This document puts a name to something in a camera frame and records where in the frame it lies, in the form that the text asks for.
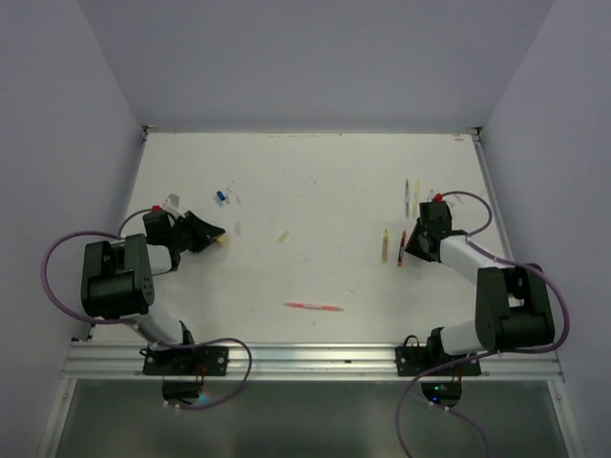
cable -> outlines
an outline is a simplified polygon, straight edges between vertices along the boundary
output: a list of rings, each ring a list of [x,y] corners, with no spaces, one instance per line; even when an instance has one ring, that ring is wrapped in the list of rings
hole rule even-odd
[[[127,219],[125,219],[125,221],[123,221],[122,226],[129,219],[133,218],[135,215],[137,215],[137,212],[130,215]],[[79,320],[80,322],[91,323],[91,324],[126,324],[134,328],[135,326],[137,326],[137,322],[134,320],[129,320],[129,319],[100,320],[100,319],[91,318],[87,315],[82,315],[78,312],[75,312],[68,305],[64,304],[59,298],[57,298],[57,296],[51,290],[51,285],[49,284],[48,268],[49,268],[49,260],[51,258],[51,255],[53,254],[53,251],[55,251],[55,249],[59,245],[64,243],[65,241],[68,241],[70,239],[75,239],[77,237],[85,237],[85,236],[98,236],[98,237],[105,237],[107,239],[121,240],[121,236],[118,236],[117,234],[111,234],[108,232],[101,232],[101,231],[76,231],[76,232],[71,232],[70,234],[67,234],[63,237],[60,237],[59,239],[54,241],[49,248],[47,248],[47,251],[45,252],[45,255],[43,256],[42,262],[40,264],[40,282],[42,283],[42,289],[44,290],[45,294],[47,295],[49,300],[52,302],[52,304],[55,305],[55,307],[57,307],[61,312],[65,313],[69,317],[74,318],[75,320]],[[212,403],[198,405],[198,406],[181,406],[180,408],[185,409],[185,410],[204,410],[207,408],[218,406],[219,404],[222,404],[226,401],[229,401],[231,398],[233,398],[234,396],[236,396],[243,390],[246,384],[246,380],[248,379],[248,376],[250,375],[250,370],[252,369],[253,358],[252,358],[252,352],[250,351],[250,348],[248,348],[248,345],[246,345],[246,343],[242,342],[241,340],[235,339],[233,337],[225,337],[225,338],[215,339],[213,341],[208,341],[208,342],[193,343],[189,345],[178,345],[175,343],[156,341],[155,339],[151,338],[151,336],[146,336],[145,332],[142,332],[143,330],[141,328],[139,328],[137,331],[140,333],[140,335],[142,335],[142,337],[144,337],[145,340],[147,340],[150,343],[155,343],[157,345],[165,346],[167,348],[174,348],[177,350],[194,350],[196,348],[202,348],[202,347],[209,346],[212,344],[220,344],[222,342],[233,342],[235,344],[240,345],[241,347],[243,347],[244,350],[246,350],[246,353],[248,354],[248,368],[246,369],[246,373],[244,374],[242,380],[240,381],[236,389],[231,391],[229,394],[219,398],[218,400],[213,401]]]
[[[475,235],[477,235],[477,234],[479,234],[481,232],[484,232],[493,223],[493,209],[490,207],[490,205],[488,204],[488,202],[486,200],[484,200],[483,198],[481,198],[477,194],[470,193],[468,191],[450,191],[448,193],[443,193],[441,195],[442,198],[445,198],[447,196],[468,196],[470,198],[474,198],[475,200],[479,200],[484,205],[484,207],[486,207],[486,210],[488,211],[488,219],[486,220],[486,222],[481,227],[479,227],[479,228],[475,229],[474,231],[470,232],[469,233],[469,237],[472,237],[472,236],[475,236]]]
[[[156,274],[151,274],[151,277],[160,277],[161,275],[170,274],[172,272],[175,272],[175,270],[170,268],[168,270],[164,270],[163,272],[157,272]]]
[[[562,293],[560,293],[560,290],[558,288],[558,286],[552,281],[552,279],[550,279],[547,275],[545,275],[543,272],[537,270],[535,267],[532,267],[530,265],[521,263],[521,262],[515,262],[514,260],[506,260],[504,258],[499,258],[498,256],[495,256],[494,254],[490,253],[489,251],[485,250],[484,248],[482,248],[481,246],[477,245],[476,243],[471,241],[471,237],[479,234],[483,231],[485,231],[490,224],[492,223],[493,220],[493,210],[490,206],[490,204],[484,200],[483,198],[481,198],[480,196],[473,194],[473,193],[469,193],[467,191],[450,191],[448,193],[444,193],[441,195],[442,198],[447,197],[447,196],[454,196],[454,195],[462,195],[462,196],[468,196],[470,198],[475,198],[476,200],[479,200],[484,207],[486,207],[486,211],[488,213],[488,219],[487,221],[484,223],[484,225],[482,225],[481,227],[473,230],[472,232],[467,234],[467,243],[469,244],[469,246],[471,246],[477,253],[481,254],[482,256],[485,256],[486,258],[490,259],[490,260],[494,260],[496,262],[500,262],[503,264],[507,264],[507,265],[511,265],[513,267],[519,267],[522,269],[525,269],[529,272],[531,272],[534,275],[537,275],[540,279],[542,279],[552,290],[552,292],[554,293],[554,295],[556,296],[556,298],[558,299],[558,304],[560,306],[560,310],[562,313],[562,319],[564,321],[564,326],[562,328],[562,332],[560,333],[560,337],[558,338],[558,340],[548,346],[544,346],[542,348],[517,348],[515,350],[511,350],[511,351],[506,351],[505,353],[526,353],[526,354],[540,354],[540,353],[547,353],[550,351],[555,351],[558,348],[560,348],[565,342],[566,339],[568,338],[569,335],[569,331],[571,329],[571,319],[569,316],[569,311],[568,311],[568,306],[566,304],[566,300],[564,299],[564,297],[562,296]],[[401,448],[403,449],[404,453],[406,454],[406,456],[408,457],[412,457],[413,455],[411,454],[410,450],[408,449],[407,444],[405,443],[405,440],[403,439],[403,435],[401,434],[401,410],[403,407],[403,403],[405,402],[405,398],[408,396],[408,394],[410,393],[410,391],[413,389],[413,387],[416,385],[416,383],[418,382],[418,380],[422,379],[423,377],[428,377],[432,374],[435,374],[441,370],[453,367],[453,366],[457,366],[457,365],[463,365],[465,363],[469,363],[471,361],[477,361],[477,360],[481,360],[483,358],[488,358],[489,356],[493,356],[498,354],[499,352],[495,352],[495,351],[487,351],[484,353],[480,353],[480,354],[476,354],[476,355],[471,355],[471,356],[466,356],[464,358],[460,358],[458,360],[454,360],[451,361],[449,363],[445,363],[442,365],[439,365],[437,367],[432,367],[431,369],[425,370],[424,372],[421,372],[420,374],[418,374],[417,376],[415,376],[413,378],[413,380],[411,380],[411,382],[406,386],[405,390],[403,391],[403,393],[401,393],[401,396],[399,397],[399,401],[397,402],[397,406],[396,409],[394,411],[394,428],[395,428],[395,433],[397,436],[397,439],[399,440],[399,444],[401,445]],[[443,406],[438,406],[433,404],[436,407],[439,408],[444,408]],[[470,425],[472,425],[477,432],[479,433],[479,435],[481,436],[482,440],[484,441],[484,445],[486,447],[486,456],[487,457],[492,457],[493,456],[493,451],[492,451],[492,447],[490,445],[490,440],[488,439],[488,436],[486,435],[486,432],[468,415],[466,415],[463,412],[460,412],[459,410],[455,410],[453,408],[448,410],[450,413],[462,418],[463,420],[465,420],[467,423],[469,423]]]
[[[138,215],[142,215],[143,213],[149,213],[150,211],[151,211],[150,208],[143,208],[142,210],[137,210],[136,212],[128,216],[126,219],[123,220],[123,222],[121,222],[121,225],[118,226],[118,231],[116,231],[116,234],[119,237],[121,237],[121,232],[123,232],[123,229],[125,228],[128,222],[130,222],[132,219],[134,219]]]
[[[408,342],[410,341],[410,339],[416,339],[416,345],[420,346],[420,341],[418,340],[418,337],[414,336],[413,334],[410,334],[408,337],[405,338],[405,341],[403,341],[403,346],[408,346]]]

marker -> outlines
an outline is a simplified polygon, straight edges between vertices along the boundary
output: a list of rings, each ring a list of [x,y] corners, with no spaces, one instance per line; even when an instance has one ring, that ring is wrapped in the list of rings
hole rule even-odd
[[[413,206],[411,207],[411,215],[416,218],[418,214],[418,200],[420,199],[420,178],[416,180],[416,187],[413,192]]]
[[[384,236],[382,237],[382,262],[386,264],[389,257],[389,230],[384,230]]]
[[[307,310],[325,310],[327,312],[342,312],[344,309],[337,305],[319,305],[317,303],[285,302],[284,305],[292,308],[306,308]]]
[[[410,217],[410,202],[411,202],[410,181],[406,178],[405,180],[405,217],[406,218]]]
[[[397,258],[397,267],[401,267],[403,265],[403,250],[405,249],[405,230],[403,234],[401,234],[401,244],[399,245],[399,258]]]

black clamp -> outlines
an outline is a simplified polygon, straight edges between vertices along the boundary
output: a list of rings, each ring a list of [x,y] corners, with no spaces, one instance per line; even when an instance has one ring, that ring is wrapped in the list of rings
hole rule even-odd
[[[180,253],[199,253],[221,237],[225,230],[208,224],[191,212],[175,217],[165,210],[155,209],[142,217],[149,245],[165,246],[170,252],[172,270],[180,264]]]
[[[191,332],[182,325],[182,344],[192,345]],[[194,375],[201,374],[200,368],[205,368],[205,375],[224,377],[229,361],[229,348],[221,345],[203,346],[195,349],[169,348],[153,350],[142,348],[140,355],[144,357],[144,375]]]

pencil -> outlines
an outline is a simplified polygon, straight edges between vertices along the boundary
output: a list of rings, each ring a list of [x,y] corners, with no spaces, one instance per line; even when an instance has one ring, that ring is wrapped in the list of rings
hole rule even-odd
[[[403,231],[403,234],[401,234],[401,244],[399,245],[399,258],[397,258],[397,267],[401,267],[403,265],[403,251],[405,248],[405,237],[406,237],[406,232],[405,230]]]
[[[382,262],[386,263],[389,256],[389,230],[384,230],[384,236],[382,237]]]

clear plastic panel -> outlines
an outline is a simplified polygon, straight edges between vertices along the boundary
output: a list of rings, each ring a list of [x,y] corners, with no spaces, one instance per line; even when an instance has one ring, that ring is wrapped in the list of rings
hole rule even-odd
[[[224,406],[179,414],[162,407],[160,385],[79,382],[57,456],[403,456],[393,415],[405,382],[253,382]],[[206,389],[212,396],[230,385]],[[496,457],[567,456],[546,383],[466,382],[463,389],[459,407],[487,431]],[[403,432],[416,457],[485,456],[470,425],[421,400],[406,401]]]

